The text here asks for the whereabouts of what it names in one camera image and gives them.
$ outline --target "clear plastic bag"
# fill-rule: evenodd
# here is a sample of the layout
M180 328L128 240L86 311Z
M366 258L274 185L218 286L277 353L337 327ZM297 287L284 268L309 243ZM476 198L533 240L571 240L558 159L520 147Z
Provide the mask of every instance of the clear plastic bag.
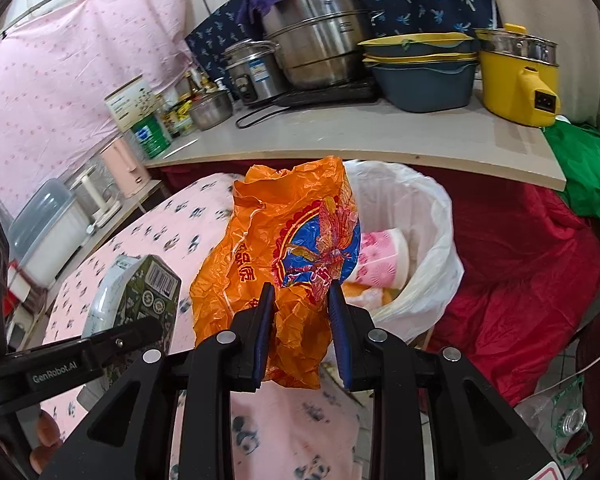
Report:
M362 232L398 228L409 245L407 285L372 318L377 327L411 340L442 317L464 273L454 245L451 199L435 180L402 164L350 160L344 166Z
M554 457L567 480L574 480L582 473L578 455L593 440L587 426L587 411L582 405L583 382L583 376L579 376L564 389L556 386L515 407L516 413ZM567 452L567 444L580 431L584 432L582 443Z

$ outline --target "yellow pot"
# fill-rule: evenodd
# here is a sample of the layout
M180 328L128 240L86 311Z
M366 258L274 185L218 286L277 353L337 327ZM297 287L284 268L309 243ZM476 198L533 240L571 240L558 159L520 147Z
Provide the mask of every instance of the yellow pot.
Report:
M525 126L551 126L560 113L555 43L526 35L524 27L476 29L482 95L492 113Z

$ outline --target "pink curtain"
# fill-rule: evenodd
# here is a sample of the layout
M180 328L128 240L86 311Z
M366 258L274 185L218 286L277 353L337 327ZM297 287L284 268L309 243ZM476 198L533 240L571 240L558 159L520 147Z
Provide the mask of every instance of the pink curtain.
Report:
M161 91L191 61L186 0L78 0L0 41L0 200L14 216L116 132L104 97L138 75Z

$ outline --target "orange object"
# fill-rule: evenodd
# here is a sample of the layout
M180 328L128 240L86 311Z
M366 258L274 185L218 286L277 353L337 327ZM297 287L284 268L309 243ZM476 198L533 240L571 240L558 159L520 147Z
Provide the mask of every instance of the orange object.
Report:
M359 283L344 282L342 284L342 294L345 300L349 298L356 298L362 295L363 292L369 290L371 287L368 285L360 285ZM382 306L391 303L394 300L394 294L390 288L382 289Z
M252 166L234 183L234 214L189 293L197 341L229 328L234 313L276 287L267 379L318 388L331 341L325 298L331 280L353 270L358 210L344 166L328 156L293 170Z

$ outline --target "green cloth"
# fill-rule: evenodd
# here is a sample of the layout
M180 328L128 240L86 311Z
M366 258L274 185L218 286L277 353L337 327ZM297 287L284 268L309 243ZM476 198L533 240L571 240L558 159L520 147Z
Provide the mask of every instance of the green cloth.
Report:
M600 132L563 121L543 131L567 178L558 195L576 215L600 220Z

